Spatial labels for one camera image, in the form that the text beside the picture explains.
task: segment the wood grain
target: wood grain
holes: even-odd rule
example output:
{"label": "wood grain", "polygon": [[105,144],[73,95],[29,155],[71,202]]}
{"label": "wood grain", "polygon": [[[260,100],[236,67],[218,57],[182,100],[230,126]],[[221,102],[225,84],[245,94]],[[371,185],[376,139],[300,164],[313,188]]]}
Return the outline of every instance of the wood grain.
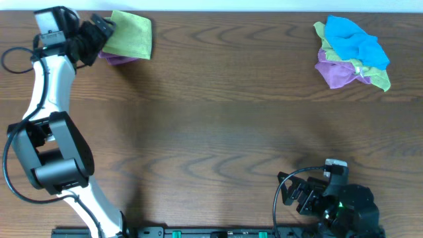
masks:
{"label": "wood grain", "polygon": [[[350,182],[372,189],[388,236],[420,236],[423,15],[337,14],[379,37],[391,60],[383,93],[360,83],[330,90],[314,69],[313,23],[328,13],[136,14],[153,21],[153,59],[118,67],[98,59],[77,72],[71,96],[95,176],[131,223],[270,226],[277,173],[335,157],[349,163]],[[2,12],[0,29],[0,51],[30,46],[38,31],[24,11]],[[24,53],[7,65],[30,66]],[[0,78],[5,131],[27,109],[33,74],[0,70]],[[9,170],[22,193],[47,196],[29,185],[14,153]],[[0,237],[84,225],[64,203],[17,200],[3,178],[0,193]],[[278,219],[310,222],[281,204]]]}

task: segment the purple cloth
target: purple cloth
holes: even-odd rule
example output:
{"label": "purple cloth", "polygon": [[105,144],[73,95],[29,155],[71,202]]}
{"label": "purple cloth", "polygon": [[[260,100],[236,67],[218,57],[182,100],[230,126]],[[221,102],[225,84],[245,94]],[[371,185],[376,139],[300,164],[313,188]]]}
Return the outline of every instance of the purple cloth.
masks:
{"label": "purple cloth", "polygon": [[328,61],[326,52],[322,49],[317,54],[319,62],[315,68],[325,78],[331,89],[339,89],[353,80],[358,79],[362,83],[371,84],[370,77],[362,77],[356,74],[356,69],[350,62]]}
{"label": "purple cloth", "polygon": [[131,58],[131,57],[125,57],[125,56],[117,56],[117,57],[109,57],[106,58],[108,64],[110,65],[118,65],[121,63],[128,63],[134,60],[139,60],[139,58]]}
{"label": "purple cloth", "polygon": [[103,52],[103,50],[100,51],[100,53],[98,53],[98,57],[99,58],[106,58],[108,64],[110,65],[118,65],[121,63],[128,63],[134,60],[138,60],[139,58],[131,58],[131,57],[126,57],[126,56],[118,56],[115,54],[109,54],[106,52]]}

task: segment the green connector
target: green connector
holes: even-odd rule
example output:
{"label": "green connector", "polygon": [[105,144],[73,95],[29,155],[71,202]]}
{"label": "green connector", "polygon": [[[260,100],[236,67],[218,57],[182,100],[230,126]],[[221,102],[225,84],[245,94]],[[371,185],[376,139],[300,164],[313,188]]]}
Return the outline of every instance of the green connector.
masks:
{"label": "green connector", "polygon": [[258,238],[267,238],[267,232],[259,232]]}
{"label": "green connector", "polygon": [[180,232],[180,231],[173,231],[172,232],[172,238],[180,238],[181,236],[182,236],[182,232]]}

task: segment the towel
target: towel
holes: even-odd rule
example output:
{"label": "towel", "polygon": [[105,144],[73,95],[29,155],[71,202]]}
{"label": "towel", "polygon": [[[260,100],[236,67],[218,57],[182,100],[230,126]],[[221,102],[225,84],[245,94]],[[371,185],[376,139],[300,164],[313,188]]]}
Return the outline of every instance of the towel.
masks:
{"label": "towel", "polygon": [[151,21],[122,11],[113,11],[110,20],[116,23],[116,29],[104,45],[103,52],[150,60]]}
{"label": "towel", "polygon": [[377,37],[368,35],[348,19],[328,16],[325,37],[342,60],[361,60],[364,65],[380,70],[385,70],[389,64]]}
{"label": "towel", "polygon": [[108,64],[110,65],[118,65],[121,63],[128,63],[131,61],[135,61],[135,60],[139,60],[139,58],[132,58],[132,57],[126,57],[126,56],[118,56],[115,54],[109,54],[109,53],[104,53],[102,50],[100,51],[100,53],[98,53],[98,57],[100,59],[106,59]]}
{"label": "towel", "polygon": [[383,89],[385,92],[391,87],[388,74],[386,70],[380,70],[376,67],[364,66],[358,59],[342,60],[339,55],[334,51],[328,40],[325,38],[325,24],[316,22],[314,24],[317,35],[322,40],[322,50],[326,52],[326,59],[328,61],[342,61],[350,62],[356,68],[356,71],[362,72],[364,77],[370,77],[371,84]]}
{"label": "towel", "polygon": [[362,77],[360,72],[356,72],[356,68],[352,63],[328,61],[326,59],[326,53],[322,49],[319,50],[317,55],[319,62],[316,64],[315,68],[319,70],[331,89],[341,88],[355,79],[365,84],[371,83],[370,77]]}

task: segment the black cable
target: black cable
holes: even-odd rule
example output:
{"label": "black cable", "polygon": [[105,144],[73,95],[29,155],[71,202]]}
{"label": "black cable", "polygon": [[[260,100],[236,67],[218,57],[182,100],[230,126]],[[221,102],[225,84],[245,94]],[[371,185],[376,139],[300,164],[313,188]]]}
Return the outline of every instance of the black cable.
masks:
{"label": "black cable", "polygon": [[[68,8],[66,8],[66,7],[64,7],[64,6],[60,6],[59,7],[61,10],[63,10],[65,13],[69,13],[70,15],[73,15],[74,17],[75,17],[75,21],[76,21],[76,23],[75,23],[75,26],[76,26],[76,29],[78,29],[78,27],[79,27],[79,16],[77,15],[77,13],[75,13],[74,11],[72,11],[71,9],[68,9]],[[64,14],[62,14],[61,15],[62,17],[63,17],[63,22],[67,22],[66,21],[66,19],[65,19],[65,15]],[[70,31],[68,31],[68,29],[67,29],[67,25],[66,24],[63,24],[63,26],[64,26],[64,30],[65,30],[65,32],[70,32]]]}
{"label": "black cable", "polygon": [[279,192],[282,189],[282,186],[285,184],[285,182],[291,178],[294,175],[297,175],[299,173],[305,172],[305,171],[310,171],[310,170],[315,170],[315,169],[325,169],[325,166],[320,166],[320,167],[307,167],[304,169],[299,169],[297,171],[294,171],[292,173],[290,173],[278,186],[278,189],[276,189],[276,193],[275,193],[275,199],[273,200],[273,228],[275,230],[275,236],[276,238],[280,238],[280,234],[278,231],[278,223],[276,222],[276,202],[278,201],[278,196],[279,196]]}
{"label": "black cable", "polygon": [[63,199],[66,199],[66,198],[75,199],[75,202],[78,203],[82,207],[82,209],[84,209],[84,211],[87,212],[88,215],[90,216],[90,218],[94,221],[94,223],[97,227],[97,230],[98,230],[98,237],[102,238],[102,230],[101,230],[101,227],[100,227],[100,223],[98,222],[97,218],[93,215],[93,213],[88,209],[88,207],[86,207],[86,205],[84,205],[84,203],[82,203],[82,201],[79,199],[79,197],[77,195],[70,194],[70,195],[62,196],[60,198],[53,198],[53,199],[49,199],[49,200],[34,200],[34,199],[31,199],[31,198],[27,198],[26,196],[24,196],[20,192],[18,192],[18,190],[16,190],[16,188],[13,186],[13,184],[12,184],[10,178],[9,178],[9,172],[7,171],[7,155],[9,153],[9,149],[10,149],[10,146],[12,144],[13,138],[16,136],[16,134],[18,132],[20,132],[26,126],[26,123],[28,123],[28,121],[43,108],[43,103],[44,103],[44,101],[47,97],[47,89],[48,89],[48,70],[47,70],[46,64],[36,54],[34,54],[34,52],[32,50],[29,50],[28,48],[14,47],[14,48],[6,50],[1,55],[1,65],[5,68],[5,70],[10,72],[10,73],[22,73],[22,72],[12,71],[12,70],[8,69],[7,67],[5,67],[5,64],[4,64],[5,56],[8,53],[15,51],[15,50],[22,50],[22,51],[25,51],[25,52],[29,52],[29,53],[32,54],[32,56],[36,60],[38,60],[41,63],[43,74],[44,74],[44,85],[43,85],[43,89],[42,89],[41,99],[40,99],[40,102],[37,104],[36,109],[33,112],[31,112],[28,116],[26,116],[24,119],[22,119],[22,121],[20,121],[13,128],[13,130],[9,134],[9,137],[7,138],[6,145],[5,145],[5,148],[3,150],[3,176],[5,177],[6,185],[9,187],[9,189],[12,191],[12,193],[15,196],[17,196],[19,199],[21,199],[25,202],[29,202],[31,204],[50,204],[50,203],[53,203],[53,202],[62,201]]}
{"label": "black cable", "polygon": [[[5,69],[5,71],[8,71],[9,73],[14,73],[14,74],[28,73],[29,71],[32,71],[34,69],[32,67],[30,69],[25,69],[24,71],[13,71],[5,65],[5,57],[9,52],[13,51],[12,49],[14,49],[14,48],[6,50],[5,53],[3,53],[3,55],[1,56],[1,67],[3,67],[3,69]],[[83,64],[83,65],[77,66],[77,69],[84,68],[85,66],[88,66],[88,65]]]}

